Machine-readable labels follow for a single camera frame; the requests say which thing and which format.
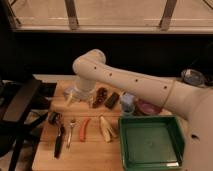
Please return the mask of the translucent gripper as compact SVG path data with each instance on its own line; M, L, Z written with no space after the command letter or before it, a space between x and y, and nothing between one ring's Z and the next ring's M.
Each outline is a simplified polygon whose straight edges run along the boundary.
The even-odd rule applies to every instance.
M94 91L93 90L83 91L78 89L75 86L70 86L63 91L63 95L65 96L65 99L67 100L66 105L69 106L72 103L72 101L89 100L94 95Z

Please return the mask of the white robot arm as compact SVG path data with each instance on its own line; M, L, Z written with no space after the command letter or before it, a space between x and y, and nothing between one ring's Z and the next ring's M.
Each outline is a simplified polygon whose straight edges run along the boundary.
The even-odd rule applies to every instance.
M76 58L72 69L76 81L71 97L75 100L88 100L95 84L101 82L187 120L181 171L213 171L213 89L110 67L106 64L105 54L99 49Z

